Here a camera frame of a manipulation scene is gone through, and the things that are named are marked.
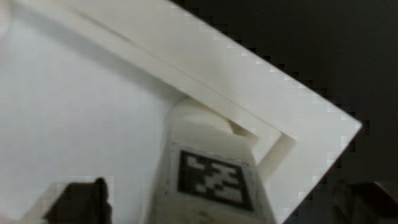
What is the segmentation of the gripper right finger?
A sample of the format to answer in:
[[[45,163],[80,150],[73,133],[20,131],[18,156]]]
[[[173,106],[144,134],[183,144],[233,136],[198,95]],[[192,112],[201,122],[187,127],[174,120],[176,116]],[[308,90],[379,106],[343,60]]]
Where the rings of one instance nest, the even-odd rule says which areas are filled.
[[[398,183],[338,182],[333,224],[398,224]]]

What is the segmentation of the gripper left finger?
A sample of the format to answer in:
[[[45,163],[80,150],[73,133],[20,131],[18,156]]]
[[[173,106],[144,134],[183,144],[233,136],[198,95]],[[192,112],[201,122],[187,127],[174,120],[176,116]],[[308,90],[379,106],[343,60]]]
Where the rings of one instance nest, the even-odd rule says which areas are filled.
[[[18,224],[112,224],[105,178],[54,185]]]

